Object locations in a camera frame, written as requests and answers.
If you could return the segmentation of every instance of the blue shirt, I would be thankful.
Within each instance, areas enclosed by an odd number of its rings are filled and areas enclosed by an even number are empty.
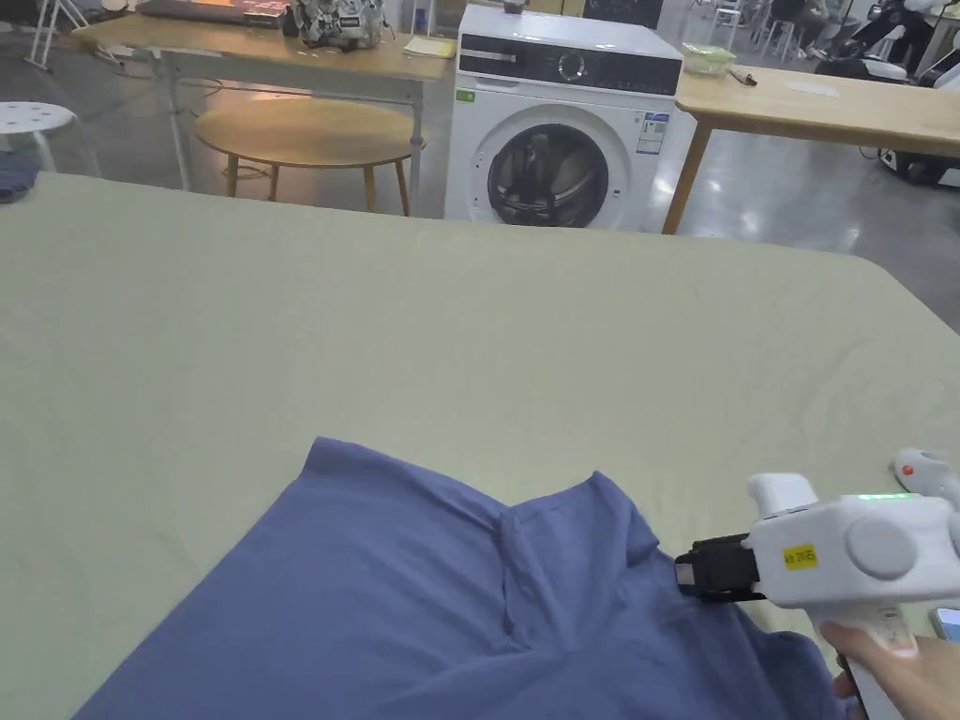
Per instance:
[[[672,560],[605,476],[508,508],[319,439],[76,718],[843,714],[807,638],[681,596]]]

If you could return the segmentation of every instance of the yellow label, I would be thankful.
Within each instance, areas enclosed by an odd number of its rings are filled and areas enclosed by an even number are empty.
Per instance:
[[[813,545],[788,547],[783,551],[783,561],[786,563],[786,569],[790,572],[794,570],[809,570],[820,564],[817,561],[817,549]]]

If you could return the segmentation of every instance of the green indicator light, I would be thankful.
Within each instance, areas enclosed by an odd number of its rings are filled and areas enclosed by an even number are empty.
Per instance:
[[[894,492],[893,494],[884,494],[884,495],[858,495],[857,498],[860,500],[910,500],[916,497],[912,492]]]

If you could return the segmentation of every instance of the wooden table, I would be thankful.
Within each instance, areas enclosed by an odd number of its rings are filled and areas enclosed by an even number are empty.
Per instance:
[[[389,33],[378,47],[343,53],[308,48],[279,30],[167,20],[132,14],[77,30],[72,34],[90,49],[125,46],[155,53],[162,75],[180,180],[191,187],[190,143],[180,126],[179,78],[219,78],[241,83],[307,88],[317,95],[346,100],[395,103],[413,108],[410,138],[410,206],[417,214],[420,194],[420,149],[423,145],[423,86],[444,77],[448,60],[411,57],[403,52],[410,36]]]
[[[743,69],[756,78],[756,87],[729,75],[713,78],[684,73],[681,77],[677,107],[693,115],[697,127],[667,211],[664,233],[677,232],[714,130],[960,156],[958,93],[760,67]]]
[[[69,717],[317,435],[508,504],[599,469],[671,553],[748,530],[755,472],[960,458],[960,337],[856,257],[46,174],[0,228],[4,720]]]

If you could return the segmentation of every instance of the white device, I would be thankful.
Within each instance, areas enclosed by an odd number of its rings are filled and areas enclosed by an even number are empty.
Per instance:
[[[944,455],[907,447],[897,453],[893,471],[906,490],[943,497],[960,510],[960,478]]]
[[[444,217],[639,230],[681,55],[644,27],[468,4]]]
[[[960,610],[937,608],[930,611],[930,624],[937,637],[950,642],[960,642]]]
[[[900,492],[821,502],[793,473],[756,475],[749,492],[760,514],[742,542],[756,560],[754,590],[782,608],[806,610],[818,631],[833,620],[862,628],[892,653],[915,655],[900,603],[960,595],[960,515],[943,497]],[[850,667],[870,720],[900,720],[874,678]]]

